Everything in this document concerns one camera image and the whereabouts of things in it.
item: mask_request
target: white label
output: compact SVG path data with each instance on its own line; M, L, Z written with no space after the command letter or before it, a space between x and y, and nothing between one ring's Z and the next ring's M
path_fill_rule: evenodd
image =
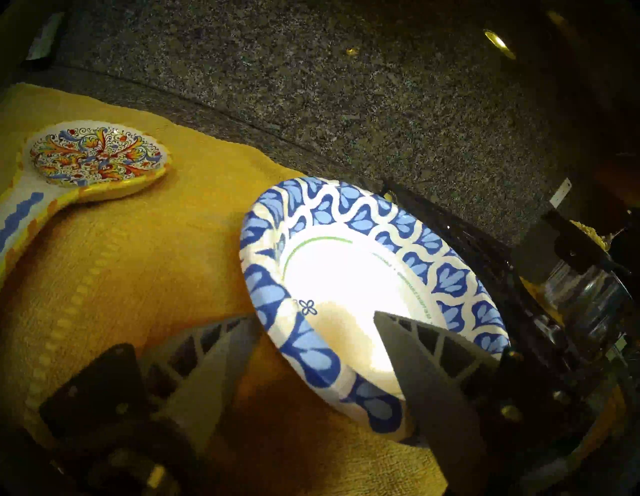
M571 181L569 181L569 179L565 179L560 185L560 188L555 192L554 196L551 197L551 200L549 200L555 209L557 209L560 202L564 200L564 197L569 193L569 190L571 190Z

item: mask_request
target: yellow cloth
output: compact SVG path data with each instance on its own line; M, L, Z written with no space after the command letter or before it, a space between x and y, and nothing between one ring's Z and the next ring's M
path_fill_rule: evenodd
M0 292L3 413L46 442L39 402L108 347L131 342L142 351L182 329L252 311L238 259L243 214L265 189L299 173L147 112L28 84L5 93L0 115L4 165L32 132L76 119L135 127L173 156L169 174L141 193L55 215ZM334 411L266 334L211 456L227 494L445 488L429 451L366 432Z

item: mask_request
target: speckled stone surface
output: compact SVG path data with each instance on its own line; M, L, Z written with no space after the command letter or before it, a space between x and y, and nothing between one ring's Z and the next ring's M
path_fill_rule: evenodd
M342 179L379 192L382 181L371 180L294 143L223 115L178 95L167 94L131 81L97 75L83 69L53 67L44 72L21 73L25 82L96 98L102 102L153 112L174 122L221 140L255 147L275 162L310 176Z
M392 177L514 244L595 153L555 108L553 77L529 84L484 38L487 19L511 15L489 4L87 0L56 63L172 92L281 138L263 150Z

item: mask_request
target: blue and white paper plate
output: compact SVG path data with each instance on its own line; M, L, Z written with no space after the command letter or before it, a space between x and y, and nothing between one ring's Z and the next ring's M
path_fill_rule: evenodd
M302 177L265 191L244 217L240 259L258 318L296 372L395 440L412 423L376 310L448 328L496 358L509 344L490 296L447 243L345 182Z

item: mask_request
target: blue flower print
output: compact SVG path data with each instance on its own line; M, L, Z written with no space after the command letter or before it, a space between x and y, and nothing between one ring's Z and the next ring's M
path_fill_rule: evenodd
M381 216L387 215L391 211L392 203L386 201L381 196L377 196L378 199L378 214Z
M362 206L355 217L347 222L347 226L362 234L369 234L375 225L371 219L371 210L368 205Z
M465 321L462 318L462 306L464 303L460 303L459 305L449 306L442 301L436 300L436 303L440 307L440 311L442 312L442 316L444 317L447 323L447 329L453 332L460 332L465 327Z
M423 283L427 284L427 274L432 262L425 262L418 257L415 252L408 252L403 257L403 262L409 266L409 268L415 273Z
M485 294L489 294L486 292L486 289L484 288L484 284L482 284L482 281L480 281L480 279L478 279L478 276L476 276L476 282L478 284L478 287L476 289L476 294L474 296L477 296L480 293L485 293Z
M314 300L309 300L309 301L300 300L298 304L302 308L300 312L303 315L309 315L309 314L318 315L318 311L314 308L314 305L315 305Z
M269 209L269 212L273 216L273 223L275 227L278 228L280 222L284 219L282 195L274 189L268 189L258 198L258 203L261 203Z
M275 247L275 259L279 262L280 256L282 254L282 250L284 250L284 246L287 240L284 237L284 234L280 234L280 240L276 243Z
M509 340L502 334L492 334L490 332L481 332L474 338L480 348L488 351L492 355L502 353L504 348L509 346Z
M280 351L300 364L306 381L313 387L329 387L338 378L340 358L311 328L301 312L296 314L293 331L280 346Z
M362 196L362 193L346 182L341 182L339 189L340 204L338 205L338 211L341 214L346 214L355 201Z
M244 281L255 313L268 331L275 321L282 300L288 297L289 293L277 284L269 275L269 271L261 265L248 266L244 271Z
M298 181L293 179L280 183L280 186L286 189L289 194L289 216L292 216L302 204L302 187Z
M390 223L397 227L400 237L407 238L411 236L413 232L415 217L400 209L398 210L396 217Z
M302 216L296 221L295 226L289 229L289 237L292 238L294 234L302 231L305 227L307 227L307 219Z
M402 423L402 406L395 396L368 382L360 374L349 394L341 403L355 403L367 412L369 425L374 432L389 433L397 431Z
M315 198L326 183L317 177L302 177L304 182L307 183L307 194L309 198Z
M478 301L471 307L471 313L476 317L474 329L481 326L493 325L504 329L504 322L500 312L488 301Z
M314 217L314 225L332 224L335 222L331 214L332 201L333 197L331 195L325 195L323 201L320 202L315 209L311 210L311 215Z
M430 255L437 253L442 248L442 240L440 239L440 236L435 234L425 225L422 226L422 232L418 238L418 243L422 245Z
M240 249L258 241L264 231L272 229L273 226L268 220L258 217L253 212L249 212L244 216L242 231L240 231Z
M392 251L392 252L397 252L400 247L395 244L393 241L391 241L391 237L389 236L388 232L380 232L377 236L376 236L376 241L379 242L382 246L384 246L386 249Z
M443 292L451 296L462 296L467 292L468 269L456 269L451 264L442 264L436 271L438 281L431 292Z

